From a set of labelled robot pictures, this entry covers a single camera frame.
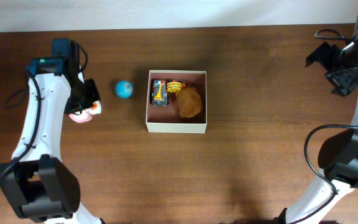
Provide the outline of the yellow round plastic toy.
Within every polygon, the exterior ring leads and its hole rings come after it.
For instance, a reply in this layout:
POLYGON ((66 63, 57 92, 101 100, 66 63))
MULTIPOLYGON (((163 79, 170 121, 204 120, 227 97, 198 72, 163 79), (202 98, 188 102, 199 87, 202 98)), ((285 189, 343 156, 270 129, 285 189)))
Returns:
POLYGON ((183 84, 181 82, 177 82, 175 80, 167 83, 167 92, 168 93, 178 93, 182 91, 183 84))

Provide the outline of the grey red toy truck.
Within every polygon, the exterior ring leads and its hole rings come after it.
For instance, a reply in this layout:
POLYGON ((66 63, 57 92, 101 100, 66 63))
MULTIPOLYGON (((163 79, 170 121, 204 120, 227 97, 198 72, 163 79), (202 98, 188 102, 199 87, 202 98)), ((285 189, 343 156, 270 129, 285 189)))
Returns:
POLYGON ((154 106, 168 105, 167 83, 165 80, 154 80, 151 95, 151 104, 154 106))

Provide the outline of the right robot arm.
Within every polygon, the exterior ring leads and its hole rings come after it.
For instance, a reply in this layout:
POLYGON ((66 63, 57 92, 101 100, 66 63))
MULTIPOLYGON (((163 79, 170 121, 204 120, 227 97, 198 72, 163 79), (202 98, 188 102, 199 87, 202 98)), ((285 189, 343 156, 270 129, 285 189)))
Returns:
MULTIPOLYGON (((333 85, 333 93, 349 95, 358 89, 358 15, 352 37, 346 38, 338 31, 333 36, 323 36, 319 30, 315 38, 323 43, 306 58, 306 65, 318 62, 325 77, 333 85)), ((301 198, 284 208, 273 223, 324 223, 324 217, 345 195, 358 189, 358 97, 356 110, 349 125, 325 124, 314 128, 307 135, 307 147, 317 131, 338 128, 341 130, 323 142, 318 154, 318 167, 310 166, 316 175, 301 198)))

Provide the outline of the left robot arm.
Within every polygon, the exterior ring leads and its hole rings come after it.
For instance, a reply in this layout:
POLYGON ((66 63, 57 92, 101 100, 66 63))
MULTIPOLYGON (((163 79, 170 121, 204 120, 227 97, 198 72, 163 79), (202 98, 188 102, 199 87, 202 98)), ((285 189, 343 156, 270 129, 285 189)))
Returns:
POLYGON ((35 223, 103 223, 81 202, 80 183, 63 164, 63 117, 91 121, 102 111, 93 79, 85 79, 85 49, 71 39, 54 39, 49 57, 34 58, 24 70, 28 100, 21 138, 11 161, 0 164, 0 189, 18 218, 35 223))

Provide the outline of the brown plush bear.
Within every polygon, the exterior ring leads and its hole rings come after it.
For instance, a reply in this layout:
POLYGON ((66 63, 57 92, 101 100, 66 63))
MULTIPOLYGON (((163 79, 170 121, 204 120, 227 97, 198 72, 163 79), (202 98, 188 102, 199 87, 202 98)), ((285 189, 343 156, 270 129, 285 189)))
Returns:
POLYGON ((177 92, 176 98, 181 118, 193 118, 203 111, 203 101, 194 86, 187 86, 177 92))

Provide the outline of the pink white duck toy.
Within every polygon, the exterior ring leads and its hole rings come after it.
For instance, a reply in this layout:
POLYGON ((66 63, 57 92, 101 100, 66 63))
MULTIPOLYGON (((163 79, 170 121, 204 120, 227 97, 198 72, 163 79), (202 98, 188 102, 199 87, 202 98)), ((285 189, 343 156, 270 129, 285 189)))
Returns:
POLYGON ((90 108, 69 114, 69 118, 76 123, 91 121, 94 115, 101 114, 102 106, 100 101, 95 101, 90 108))

